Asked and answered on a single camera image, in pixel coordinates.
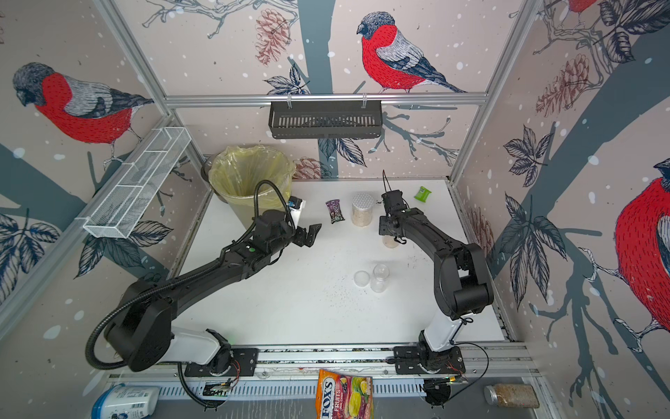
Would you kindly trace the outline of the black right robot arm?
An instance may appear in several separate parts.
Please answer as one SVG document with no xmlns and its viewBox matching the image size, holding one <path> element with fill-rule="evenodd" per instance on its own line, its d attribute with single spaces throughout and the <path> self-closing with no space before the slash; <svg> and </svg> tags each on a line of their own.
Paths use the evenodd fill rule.
<svg viewBox="0 0 670 419">
<path fill-rule="evenodd" d="M 438 312 L 420 333 L 420 345 L 431 353 L 451 349 L 471 317 L 494 302 L 483 249 L 450 237 L 419 209 L 387 209 L 380 217 L 379 233 L 399 243 L 413 242 L 432 260 Z"/>
</svg>

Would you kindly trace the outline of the clear jar lid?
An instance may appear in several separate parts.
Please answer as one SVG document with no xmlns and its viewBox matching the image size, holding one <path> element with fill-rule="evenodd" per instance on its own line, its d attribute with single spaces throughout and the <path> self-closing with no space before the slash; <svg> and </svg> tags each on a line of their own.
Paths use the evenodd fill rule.
<svg viewBox="0 0 670 419">
<path fill-rule="evenodd" d="M 370 284 L 371 277 L 366 271 L 357 271 L 353 276 L 353 282 L 356 286 L 365 288 Z"/>
</svg>

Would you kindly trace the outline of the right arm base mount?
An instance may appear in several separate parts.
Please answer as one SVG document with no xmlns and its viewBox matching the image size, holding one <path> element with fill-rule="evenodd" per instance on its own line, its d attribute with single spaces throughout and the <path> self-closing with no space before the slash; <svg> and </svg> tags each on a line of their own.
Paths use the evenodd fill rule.
<svg viewBox="0 0 670 419">
<path fill-rule="evenodd" d="M 394 347 L 387 359 L 397 375 L 464 375 L 466 368 L 461 349 L 451 347 L 441 352 L 432 351 L 427 344 Z"/>
</svg>

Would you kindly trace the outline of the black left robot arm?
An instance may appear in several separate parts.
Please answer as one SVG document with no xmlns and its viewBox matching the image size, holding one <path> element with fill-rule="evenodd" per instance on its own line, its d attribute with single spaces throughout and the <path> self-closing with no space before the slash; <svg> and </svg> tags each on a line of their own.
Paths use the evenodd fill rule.
<svg viewBox="0 0 670 419">
<path fill-rule="evenodd" d="M 251 226 L 225 246 L 218 258 L 164 283 L 139 279 L 120 304 L 94 328 L 85 344 L 85 359 L 97 370 L 130 368 L 140 372 L 158 363 L 195 363 L 220 375 L 233 361 L 231 345 L 208 328 L 203 332 L 173 325 L 183 312 L 211 294 L 249 279 L 273 265 L 290 244 L 313 246 L 320 225 L 299 227 L 284 195 L 269 180 L 280 209 L 255 211 Z"/>
</svg>

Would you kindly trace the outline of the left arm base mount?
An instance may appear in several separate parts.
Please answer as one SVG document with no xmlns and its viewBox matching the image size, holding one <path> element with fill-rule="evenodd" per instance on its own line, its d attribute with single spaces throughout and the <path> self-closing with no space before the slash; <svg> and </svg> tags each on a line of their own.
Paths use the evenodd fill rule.
<svg viewBox="0 0 670 419">
<path fill-rule="evenodd" d="M 232 347 L 222 349 L 208 364 L 188 363 L 186 377 L 251 377 L 258 364 L 259 349 L 254 347 Z"/>
</svg>

